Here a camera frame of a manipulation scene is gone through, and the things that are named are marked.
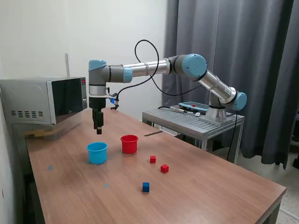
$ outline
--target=wooden table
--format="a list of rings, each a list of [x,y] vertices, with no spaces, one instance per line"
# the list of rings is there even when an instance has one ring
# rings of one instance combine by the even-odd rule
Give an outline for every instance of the wooden table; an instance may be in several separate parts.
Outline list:
[[[285,187],[166,133],[149,135],[155,132],[105,109],[102,135],[87,110],[58,140],[28,139],[46,224],[275,223]],[[139,137],[134,155],[121,153],[125,134]],[[108,144],[99,166],[88,164],[86,146],[95,141]],[[169,173],[160,172],[162,164]],[[142,182],[150,182],[149,194]]]

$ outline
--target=metal stand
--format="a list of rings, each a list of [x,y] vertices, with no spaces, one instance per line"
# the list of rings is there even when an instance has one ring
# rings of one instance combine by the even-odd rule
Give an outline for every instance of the metal stand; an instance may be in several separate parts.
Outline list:
[[[201,119],[202,117],[203,115],[196,117],[194,114],[179,113],[164,108],[142,113],[143,123],[148,125],[155,123],[196,140],[200,140],[201,149],[205,151],[207,151],[210,139],[235,127],[235,115],[231,116],[230,118],[232,119],[220,126],[212,122],[203,121]],[[239,154],[244,119],[243,116],[238,115],[235,136],[228,157],[228,160],[235,164],[237,163]]]

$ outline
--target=power cord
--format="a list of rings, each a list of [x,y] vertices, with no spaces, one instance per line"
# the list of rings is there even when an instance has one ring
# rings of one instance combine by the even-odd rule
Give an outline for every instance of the power cord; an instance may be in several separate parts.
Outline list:
[[[138,84],[135,84],[135,85],[131,85],[131,86],[127,86],[127,87],[125,87],[125,88],[122,88],[117,94],[114,93],[114,94],[110,95],[110,93],[108,93],[110,96],[116,96],[115,101],[119,101],[119,95],[120,95],[120,93],[121,93],[123,90],[128,89],[128,88],[131,88],[131,87],[135,87],[135,86],[142,85],[142,84],[146,83],[147,81],[149,81],[150,79],[152,79],[152,81],[154,82],[155,86],[156,86],[162,93],[164,93],[165,95],[168,95],[168,96],[180,96],[180,95],[186,94],[186,93],[188,93],[188,92],[190,92],[190,91],[192,91],[192,90],[195,90],[196,88],[198,88],[198,87],[201,86],[201,84],[199,84],[199,85],[195,86],[193,89],[190,89],[190,90],[188,90],[188,91],[186,91],[186,92],[179,93],[179,94],[169,94],[169,93],[166,93],[166,92],[164,92],[163,90],[161,90],[161,89],[159,88],[159,86],[156,84],[155,80],[153,79],[153,76],[156,74],[156,72],[157,72],[157,70],[158,70],[158,67],[159,67],[159,61],[160,61],[159,52],[158,52],[157,48],[155,47],[155,45],[154,45],[152,42],[150,42],[149,40],[146,40],[146,39],[140,40],[140,41],[137,42],[137,44],[135,45],[135,48],[134,48],[135,57],[136,57],[136,59],[138,60],[138,62],[141,62],[141,61],[139,60],[139,58],[138,58],[138,56],[137,56],[136,49],[137,49],[137,46],[138,46],[141,42],[148,42],[148,43],[155,49],[156,54],[157,54],[157,66],[156,66],[156,69],[155,69],[153,75],[149,75],[150,77],[149,77],[148,79],[144,80],[143,82],[140,82],[140,83],[138,83]],[[118,107],[119,107],[119,105],[115,105],[115,107],[111,107],[111,109],[115,109],[115,110],[116,110]]]
[[[238,111],[235,112],[235,127],[237,126],[237,119],[238,119]],[[235,127],[234,127],[234,131],[233,131],[233,136],[232,136],[232,138],[230,140],[230,144],[229,144],[228,156],[229,156],[229,152],[232,147],[232,144],[233,144],[233,139],[234,139],[234,135],[235,135]]]

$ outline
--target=black cable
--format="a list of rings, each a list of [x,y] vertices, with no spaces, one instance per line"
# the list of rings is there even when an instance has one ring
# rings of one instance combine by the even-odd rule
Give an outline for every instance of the black cable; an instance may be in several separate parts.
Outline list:
[[[160,107],[158,107],[158,109],[161,109],[161,108],[168,108],[168,109],[170,109],[169,106],[160,106]]]
[[[138,41],[137,44],[135,45],[135,49],[134,49],[134,51],[135,51],[135,56],[136,56],[137,60],[139,61],[139,59],[138,59],[138,57],[137,57],[137,55],[136,55],[136,48],[137,48],[137,46],[138,46],[141,42],[148,42],[148,43],[149,43],[151,46],[153,46],[153,48],[155,49],[156,54],[157,54],[157,58],[158,58],[158,63],[157,63],[156,69],[155,69],[153,75],[152,75],[152,76],[150,75],[150,77],[149,77],[148,79],[146,79],[145,81],[143,81],[143,82],[141,82],[141,83],[138,83],[138,84],[135,84],[135,85],[131,85],[131,86],[127,86],[127,87],[125,87],[125,88],[122,88],[122,89],[117,93],[116,100],[118,100],[118,97],[119,97],[120,93],[121,93],[123,90],[128,89],[128,88],[131,88],[131,87],[139,86],[139,85],[142,85],[142,84],[146,83],[147,81],[149,81],[149,80],[155,75],[155,73],[156,73],[157,70],[158,70],[158,67],[159,67],[159,61],[160,61],[159,52],[158,52],[157,48],[155,47],[155,45],[154,45],[152,42],[148,41],[148,40],[145,40],[145,39],[140,40],[140,41]]]
[[[135,57],[136,57],[136,59],[137,59],[139,62],[141,62],[141,61],[139,60],[138,56],[137,56],[136,49],[137,49],[137,45],[135,45],[134,53],[135,53]],[[190,92],[190,91],[196,89],[197,87],[200,87],[200,86],[201,86],[201,84],[199,84],[199,85],[195,86],[193,89],[190,89],[190,90],[188,90],[188,91],[186,91],[186,92],[179,93],[179,94],[170,94],[170,93],[164,92],[163,90],[161,90],[161,89],[159,88],[159,86],[156,84],[155,80],[153,79],[153,76],[151,76],[150,78],[151,78],[151,80],[154,82],[155,86],[160,90],[160,92],[162,92],[162,93],[164,93],[165,95],[168,95],[168,96],[174,96],[174,97],[175,97],[175,96],[181,96],[181,95],[186,94],[186,93],[188,93],[188,92]]]
[[[125,87],[125,88],[122,88],[122,89],[117,93],[117,95],[116,95],[116,99],[115,99],[116,101],[119,100],[119,94],[120,94],[123,90],[128,89],[128,88],[131,88],[131,87],[135,87],[135,86],[142,85],[142,84],[146,83],[147,81],[149,81],[150,79],[152,79],[152,81],[154,82],[155,86],[156,86],[162,93],[164,93],[165,95],[168,95],[168,96],[180,96],[180,95],[186,94],[186,93],[188,93],[188,92],[190,92],[190,91],[192,91],[192,90],[195,90],[196,88],[198,88],[198,87],[201,86],[201,84],[199,84],[199,85],[195,86],[193,89],[190,89],[190,90],[188,90],[188,91],[186,91],[186,92],[179,93],[179,94],[169,94],[169,93],[166,93],[166,92],[164,92],[163,90],[161,90],[161,89],[159,88],[159,86],[156,84],[155,80],[153,79],[153,76],[156,74],[156,72],[157,72],[157,70],[158,70],[158,67],[159,67],[160,57],[159,57],[158,50],[157,50],[157,48],[155,47],[155,45],[154,45],[152,42],[150,42],[150,41],[148,41],[148,40],[146,40],[146,39],[143,39],[143,40],[138,41],[137,44],[135,45],[135,48],[134,48],[135,57],[136,57],[136,59],[138,60],[138,62],[141,62],[141,61],[139,60],[139,58],[138,58],[138,56],[137,56],[136,49],[137,49],[138,44],[140,44],[141,42],[148,42],[148,43],[149,43],[150,45],[152,45],[153,48],[155,49],[156,54],[157,54],[157,66],[156,66],[156,69],[155,69],[153,75],[149,75],[150,77],[149,77],[148,79],[146,79],[145,81],[143,81],[143,82],[141,82],[141,83],[138,83],[138,84],[135,84],[135,85],[131,85],[131,86],[127,86],[127,87]]]
[[[237,119],[238,119],[238,111],[235,112],[235,127],[237,126]],[[230,148],[232,147],[232,144],[233,144],[233,139],[234,139],[234,135],[235,135],[235,127],[234,127],[234,131],[233,131],[233,136],[232,136],[232,138],[230,140],[230,144],[229,144],[228,156],[229,156]]]

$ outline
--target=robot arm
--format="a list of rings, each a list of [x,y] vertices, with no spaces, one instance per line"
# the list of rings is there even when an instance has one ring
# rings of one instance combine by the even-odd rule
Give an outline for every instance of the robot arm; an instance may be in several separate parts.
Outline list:
[[[97,130],[97,134],[101,134],[103,126],[101,109],[106,107],[105,99],[110,98],[106,95],[106,83],[129,83],[133,77],[153,75],[156,67],[157,61],[110,66],[101,60],[89,62],[89,107],[93,109],[94,129]],[[189,77],[192,81],[199,82],[206,87],[218,97],[216,106],[239,111],[246,105],[246,94],[236,91],[233,87],[228,87],[211,73],[207,69],[206,60],[201,55],[179,55],[159,61],[156,74],[168,75],[173,72],[183,77]]]

